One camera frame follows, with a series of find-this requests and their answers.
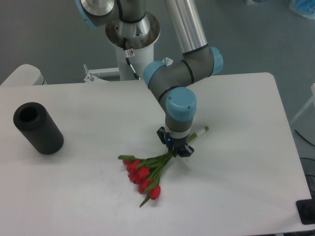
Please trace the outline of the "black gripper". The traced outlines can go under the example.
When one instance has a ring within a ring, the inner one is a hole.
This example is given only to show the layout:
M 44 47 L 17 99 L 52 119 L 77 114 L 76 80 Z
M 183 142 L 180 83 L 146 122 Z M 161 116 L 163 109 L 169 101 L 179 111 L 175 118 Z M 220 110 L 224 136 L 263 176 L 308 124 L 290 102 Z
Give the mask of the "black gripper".
M 159 128 L 157 135 L 168 151 L 175 151 L 176 155 L 180 157 L 190 157 L 193 154 L 193 148 L 187 145 L 188 135 L 179 139 L 173 138 L 163 126 Z

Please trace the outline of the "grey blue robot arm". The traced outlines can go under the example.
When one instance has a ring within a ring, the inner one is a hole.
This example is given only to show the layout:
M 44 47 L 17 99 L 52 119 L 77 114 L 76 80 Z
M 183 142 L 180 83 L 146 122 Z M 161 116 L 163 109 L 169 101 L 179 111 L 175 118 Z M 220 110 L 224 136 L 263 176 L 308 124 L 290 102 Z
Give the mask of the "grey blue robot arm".
M 208 45 L 199 14 L 192 0 L 167 0 L 166 9 L 178 38 L 183 59 L 154 60 L 154 44 L 160 35 L 157 18 L 143 0 L 78 0 L 76 6 L 86 25 L 105 26 L 115 48 L 117 68 L 101 70 L 118 74 L 122 81 L 142 80 L 165 112 L 158 131 L 160 141 L 175 156 L 189 157 L 189 133 L 197 99 L 192 85 L 222 70 L 219 50 Z

